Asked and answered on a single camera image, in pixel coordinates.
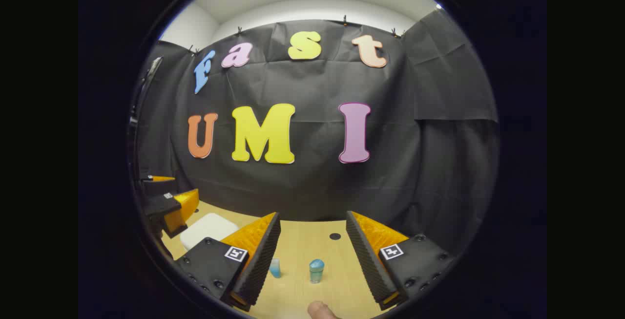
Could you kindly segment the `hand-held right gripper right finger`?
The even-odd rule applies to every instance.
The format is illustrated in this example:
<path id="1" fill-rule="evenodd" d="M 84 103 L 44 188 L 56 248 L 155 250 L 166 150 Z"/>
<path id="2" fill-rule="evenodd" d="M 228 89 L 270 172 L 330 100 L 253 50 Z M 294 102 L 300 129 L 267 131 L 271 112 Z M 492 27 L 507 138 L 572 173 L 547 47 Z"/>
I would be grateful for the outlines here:
<path id="1" fill-rule="evenodd" d="M 430 237 L 408 237 L 357 212 L 346 212 L 346 232 L 381 310 L 424 297 L 455 261 Z"/>

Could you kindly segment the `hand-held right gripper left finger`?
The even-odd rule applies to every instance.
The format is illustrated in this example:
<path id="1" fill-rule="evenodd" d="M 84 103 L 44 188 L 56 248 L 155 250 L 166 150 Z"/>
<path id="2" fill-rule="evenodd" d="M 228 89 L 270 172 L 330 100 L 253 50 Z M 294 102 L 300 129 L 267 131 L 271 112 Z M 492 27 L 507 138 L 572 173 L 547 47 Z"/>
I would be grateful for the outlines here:
<path id="1" fill-rule="evenodd" d="M 175 263 L 208 297 L 248 312 L 263 289 L 280 234 L 280 214 L 273 212 L 223 240 L 204 237 Z"/>

